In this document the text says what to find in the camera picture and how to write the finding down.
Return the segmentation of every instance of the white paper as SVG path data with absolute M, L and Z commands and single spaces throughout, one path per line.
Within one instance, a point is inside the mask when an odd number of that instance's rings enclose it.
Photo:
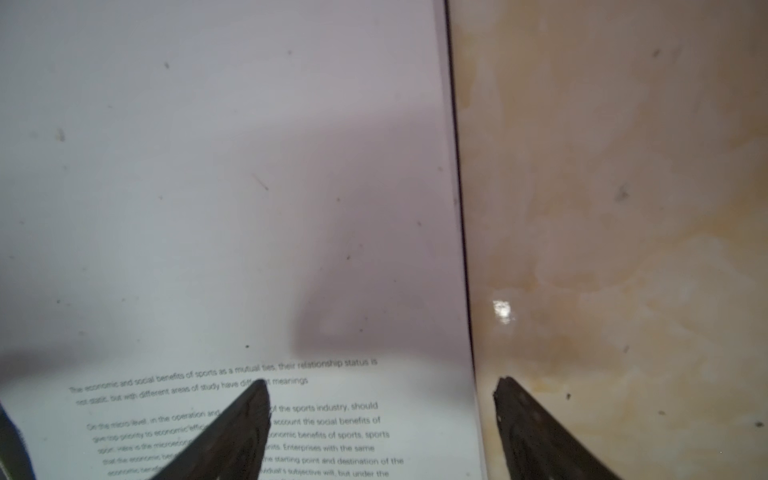
M 2 3 L 0 400 L 38 478 L 151 477 L 261 377 L 260 478 L 482 478 L 444 14 Z

